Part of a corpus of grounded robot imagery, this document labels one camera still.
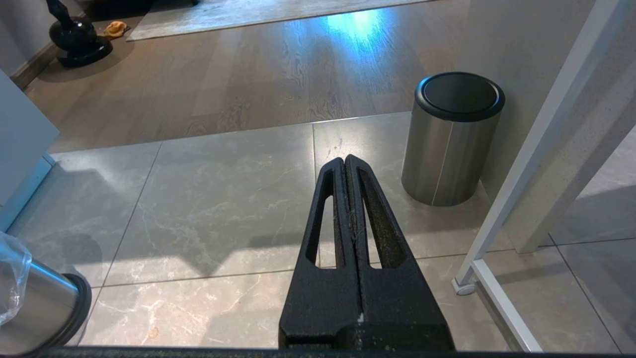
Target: tile grout line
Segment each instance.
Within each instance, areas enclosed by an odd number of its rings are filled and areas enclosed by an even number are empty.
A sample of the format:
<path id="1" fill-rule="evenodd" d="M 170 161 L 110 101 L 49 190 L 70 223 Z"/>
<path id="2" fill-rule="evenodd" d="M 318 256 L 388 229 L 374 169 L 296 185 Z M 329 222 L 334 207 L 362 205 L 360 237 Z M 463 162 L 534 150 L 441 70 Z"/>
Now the tile grout line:
<path id="1" fill-rule="evenodd" d="M 102 294 L 102 289 L 103 287 L 91 287 L 91 289 L 99 289 L 99 291 L 97 291 L 97 297 L 95 297 L 95 304 L 92 304 L 92 307 L 89 308 L 89 313 L 88 316 L 86 316 L 86 320 L 84 321 L 84 323 L 86 324 L 84 326 L 84 331 L 81 334 L 81 338 L 79 339 L 79 342 L 77 344 L 76 347 L 79 347 L 81 342 L 84 340 L 84 335 L 86 334 L 86 331 L 88 330 L 88 321 L 90 321 L 90 317 L 93 317 L 93 312 L 95 311 L 95 305 L 97 305 L 97 302 L 99 301 L 99 295 Z"/>
<path id="2" fill-rule="evenodd" d="M 636 238 L 624 238 L 624 239 L 607 239 L 607 240 L 598 240 L 598 241 L 585 241 L 585 242 L 580 242 L 580 243 L 557 243 L 552 238 L 552 235 L 550 233 L 548 233 L 548 236 L 550 237 L 552 242 L 555 244 L 555 246 L 570 246 L 570 245 L 583 245 L 583 244 L 587 244 L 587 243 L 608 243 L 608 242 L 612 242 L 612 241 L 636 240 Z"/>
<path id="3" fill-rule="evenodd" d="M 550 239 L 552 239 L 552 235 L 550 233 L 548 233 L 548 236 L 550 237 Z M 592 310 L 594 311 L 594 313 L 596 313 L 596 316 L 598 317 L 598 320 L 603 325 L 603 328 L 605 328 L 605 331 L 607 332 L 607 335 L 609 335 L 609 337 L 611 338 L 612 342 L 614 343 L 614 346 L 616 346 L 616 349 L 618 349 L 618 352 L 620 352 L 622 354 L 623 351 L 621 350 L 621 347 L 619 347 L 618 343 L 616 343 L 616 340 L 614 339 L 614 336 L 612 335 L 612 333 L 609 331 L 609 329 L 605 325 L 605 321 L 603 321 L 603 318 L 601 318 L 601 316 L 598 313 L 596 307 L 594 307 L 594 304 L 592 303 L 591 299 L 588 297 L 588 294 L 583 289 L 583 286 L 581 285 L 581 282 L 579 281 L 579 278 L 574 274 L 574 271 L 570 267 L 570 264 L 567 263 L 567 260 L 565 259 L 565 256 L 563 256 L 563 253 L 559 249 L 558 245 L 555 245 L 555 246 L 556 246 L 556 250 L 557 250 L 558 254 L 561 256 L 561 259 L 565 263 L 565 266 L 567 267 L 568 270 L 570 270 L 570 273 L 572 274 L 572 277 L 574 277 L 574 280 L 576 281 L 576 284 L 579 285 L 579 288 L 581 289 L 581 292 L 583 292 L 583 295 L 585 296 L 585 299 L 588 300 L 588 303 L 592 307 Z"/>
<path id="4" fill-rule="evenodd" d="M 314 175 L 312 176 L 312 181 L 314 182 L 314 190 L 315 190 L 315 182 L 316 182 L 316 128 L 315 125 L 312 123 L 312 150 L 313 150 L 313 155 L 314 155 L 314 165 L 312 166 L 313 168 L 313 172 Z M 314 193 L 312 192 L 312 201 L 314 201 Z M 322 262 L 321 262 L 321 258 L 320 258 L 320 237 L 318 237 L 318 249 L 316 249 L 316 251 L 318 251 L 317 253 L 317 260 L 318 260 L 318 267 L 322 266 Z"/>
<path id="5" fill-rule="evenodd" d="M 252 273 L 234 273 L 229 275 L 219 275 L 219 276 L 201 276 L 201 277 L 190 277 L 190 278 L 175 278 L 172 280 L 159 280 L 159 281 L 144 281 L 144 282 L 128 282 L 128 283 L 116 283 L 113 285 L 104 285 L 100 288 L 110 288 L 110 287 L 122 287 L 122 286 L 135 286 L 135 285 L 148 285 L 151 283 L 169 283 L 169 282 L 181 282 L 181 281 L 195 281 L 195 280 L 208 280 L 210 278 L 227 278 L 227 277 L 238 277 L 238 276 L 253 276 L 253 275 L 267 275 L 269 273 L 284 273 L 284 272 L 293 272 L 294 269 L 281 269 L 275 271 L 264 271 L 264 272 L 252 272 Z"/>
<path id="6" fill-rule="evenodd" d="M 495 252 L 506 252 L 506 251 L 515 251 L 514 248 L 502 248 L 501 250 L 493 250 L 493 251 L 488 251 L 486 252 L 486 254 L 493 254 Z M 448 255 L 438 255 L 438 256 L 429 256 L 429 257 L 413 257 L 415 259 L 415 261 L 419 261 L 419 260 L 428 260 L 428 259 L 440 259 L 443 257 L 453 257 L 453 256 L 466 256 L 468 253 L 466 254 L 448 254 Z M 369 264 L 379 264 L 380 261 L 373 261 L 373 262 L 369 262 Z M 325 266 L 323 268 L 334 268 L 336 266 Z"/>
<path id="7" fill-rule="evenodd" d="M 514 251 L 514 248 L 506 248 L 506 249 L 502 249 L 502 250 L 495 250 L 495 251 L 489 251 L 490 252 L 505 252 L 505 251 Z M 419 260 L 427 260 L 427 259 L 439 259 L 442 257 L 453 257 L 453 256 L 463 256 L 466 254 L 449 254 L 449 255 L 439 255 L 439 256 L 430 256 L 430 257 L 421 257 L 419 259 L 415 259 L 416 261 Z M 323 268 L 333 268 L 336 266 L 325 266 Z M 175 278 L 173 280 L 159 280 L 159 281 L 144 281 L 144 282 L 129 282 L 129 283 L 116 283 L 113 285 L 102 285 L 99 288 L 106 288 L 106 287 L 120 287 L 120 286 L 134 286 L 134 285 L 146 285 L 149 283 L 166 283 L 166 282 L 179 282 L 179 281 L 194 281 L 194 280 L 206 280 L 206 279 L 210 279 L 210 278 L 225 278 L 225 277 L 238 277 L 238 276 L 251 276 L 251 275 L 266 275 L 269 273 L 283 273 L 283 272 L 293 272 L 294 269 L 281 269 L 281 270 L 274 270 L 274 271 L 262 271 L 262 272 L 252 272 L 252 273 L 234 273 L 234 274 L 229 274 L 229 275 L 218 275 L 218 276 L 201 276 L 201 277 L 191 277 L 191 278 Z"/>
<path id="8" fill-rule="evenodd" d="M 130 218 L 128 218 L 128 223 L 126 224 L 126 228 L 123 230 L 123 234 L 121 234 L 121 240 L 119 245 L 117 245 L 117 250 L 115 250 L 115 255 L 113 256 L 113 260 L 111 261 L 111 265 L 108 266 L 108 271 L 104 276 L 104 281 L 102 282 L 101 287 L 106 286 L 106 279 L 108 279 L 108 275 L 111 273 L 111 269 L 115 264 L 115 258 L 117 258 L 117 254 L 119 253 L 119 249 L 121 248 L 121 243 L 123 243 L 123 239 L 126 236 L 126 232 L 128 231 L 128 226 L 130 226 L 130 222 L 132 221 L 133 215 L 135 215 L 135 211 L 137 210 L 137 205 L 139 205 L 139 200 L 141 199 L 141 194 L 143 194 L 144 189 L 146 188 L 146 184 L 148 183 L 148 178 L 150 178 L 150 173 L 152 173 L 153 168 L 155 167 L 155 162 L 157 161 L 157 157 L 159 156 L 159 151 L 163 145 L 163 141 L 159 142 L 159 148 L 157 148 L 157 153 L 155 154 L 155 158 L 153 159 L 153 163 L 150 164 L 150 169 L 148 170 L 148 175 L 146 175 L 146 180 L 144 181 L 144 185 L 142 185 L 141 190 L 139 191 L 139 196 L 137 196 L 137 201 L 135 202 L 135 206 L 132 208 L 132 212 L 130 213 Z"/>

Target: white metal frame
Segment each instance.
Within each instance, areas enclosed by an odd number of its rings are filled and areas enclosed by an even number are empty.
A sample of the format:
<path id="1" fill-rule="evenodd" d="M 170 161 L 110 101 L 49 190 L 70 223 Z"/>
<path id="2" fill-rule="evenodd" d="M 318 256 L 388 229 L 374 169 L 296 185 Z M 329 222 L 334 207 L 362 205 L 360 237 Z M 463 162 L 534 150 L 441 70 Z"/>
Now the white metal frame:
<path id="1" fill-rule="evenodd" d="M 557 138 L 559 129 L 567 120 L 576 99 L 602 60 L 612 39 L 636 7 L 635 4 L 636 1 L 632 0 L 597 0 L 594 4 L 470 251 L 452 281 L 457 294 L 470 294 L 475 290 L 471 281 L 472 275 L 475 274 L 496 310 L 526 352 L 542 352 L 541 346 L 486 265 L 483 256 Z"/>

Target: gray tile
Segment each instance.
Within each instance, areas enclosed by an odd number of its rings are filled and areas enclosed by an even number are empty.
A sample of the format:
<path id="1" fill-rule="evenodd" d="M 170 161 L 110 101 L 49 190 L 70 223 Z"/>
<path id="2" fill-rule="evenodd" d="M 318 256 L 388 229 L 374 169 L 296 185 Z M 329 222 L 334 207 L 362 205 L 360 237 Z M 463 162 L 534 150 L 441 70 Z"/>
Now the gray tile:
<path id="1" fill-rule="evenodd" d="M 88 319 L 90 315 L 93 313 L 93 309 L 95 308 L 95 304 L 97 302 L 97 297 L 99 296 L 99 292 L 102 290 L 101 287 L 94 287 L 90 289 L 91 291 L 91 302 L 90 309 L 88 310 L 88 316 L 86 316 L 86 320 L 79 328 L 78 332 L 65 344 L 66 346 L 76 346 L 81 344 L 82 339 L 84 338 L 84 334 L 86 333 L 86 326 L 88 325 Z"/>
<path id="2" fill-rule="evenodd" d="M 416 258 L 465 254 L 490 201 L 481 184 L 471 199 L 457 206 L 427 206 L 411 198 L 400 179 L 409 123 L 410 114 L 405 112 L 314 124 L 316 173 L 335 157 L 360 157 L 373 168 Z M 324 216 L 333 218 L 332 212 L 326 208 Z M 510 248 L 501 231 L 491 250 Z M 320 249 L 321 266 L 334 266 L 333 229 L 323 230 Z M 370 254 L 377 256 L 375 245 L 370 245 Z"/>
<path id="3" fill-rule="evenodd" d="M 82 345 L 276 348 L 291 274 L 104 287 Z"/>
<path id="4" fill-rule="evenodd" d="M 619 352 L 556 247 L 485 260 L 543 350 Z"/>
<path id="5" fill-rule="evenodd" d="M 9 229 L 61 273 L 104 283 L 159 143 L 56 154 L 57 165 Z"/>
<path id="6" fill-rule="evenodd" d="M 446 318 L 457 350 L 509 350 L 499 328 L 479 295 L 458 296 L 450 281 L 457 274 L 463 255 L 419 259 L 439 308 Z"/>
<path id="7" fill-rule="evenodd" d="M 310 124 L 163 142 L 107 285 L 293 269 L 313 163 Z"/>
<path id="8" fill-rule="evenodd" d="M 636 353 L 636 240 L 559 246 L 623 353 Z"/>
<path id="9" fill-rule="evenodd" d="M 543 240 L 543 242 L 541 243 L 541 245 L 539 245 L 539 247 L 554 246 L 554 245 L 555 245 L 555 242 L 550 237 L 550 234 L 548 234 L 548 236 L 545 238 L 545 240 Z"/>
<path id="10" fill-rule="evenodd" d="M 559 223 L 557 245 L 636 238 L 636 127 L 625 137 Z"/>

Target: black plastic attachment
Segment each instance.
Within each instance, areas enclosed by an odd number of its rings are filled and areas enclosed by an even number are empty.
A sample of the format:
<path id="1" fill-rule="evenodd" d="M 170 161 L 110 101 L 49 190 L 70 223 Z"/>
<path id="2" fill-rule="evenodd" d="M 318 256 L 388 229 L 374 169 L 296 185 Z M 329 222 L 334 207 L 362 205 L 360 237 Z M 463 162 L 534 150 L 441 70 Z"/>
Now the black plastic attachment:
<path id="1" fill-rule="evenodd" d="M 636 358 L 633 354 L 430 352 L 424 350 L 276 350 L 193 347 L 57 347 L 38 358 Z"/>
<path id="2" fill-rule="evenodd" d="M 107 38 L 98 36 L 90 21 L 69 16 L 60 0 L 46 0 L 48 11 L 57 21 L 48 30 L 59 47 L 57 59 L 64 67 L 81 67 L 99 61 L 113 51 Z"/>
<path id="3" fill-rule="evenodd" d="M 314 265 L 333 195 L 336 269 Z M 369 265 L 364 208 L 382 269 Z M 322 167 L 279 326 L 279 348 L 454 350 L 448 324 L 371 167 L 353 155 Z"/>

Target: orange cloth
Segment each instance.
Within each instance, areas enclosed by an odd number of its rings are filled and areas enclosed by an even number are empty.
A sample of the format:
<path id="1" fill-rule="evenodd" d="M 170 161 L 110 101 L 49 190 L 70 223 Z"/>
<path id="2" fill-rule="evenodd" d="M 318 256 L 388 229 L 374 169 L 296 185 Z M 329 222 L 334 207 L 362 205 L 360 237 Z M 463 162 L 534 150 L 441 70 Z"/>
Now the orange cloth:
<path id="1" fill-rule="evenodd" d="M 128 30 L 128 26 L 121 21 L 113 21 L 104 30 L 104 36 L 107 39 L 116 39 L 123 36 L 123 33 Z"/>

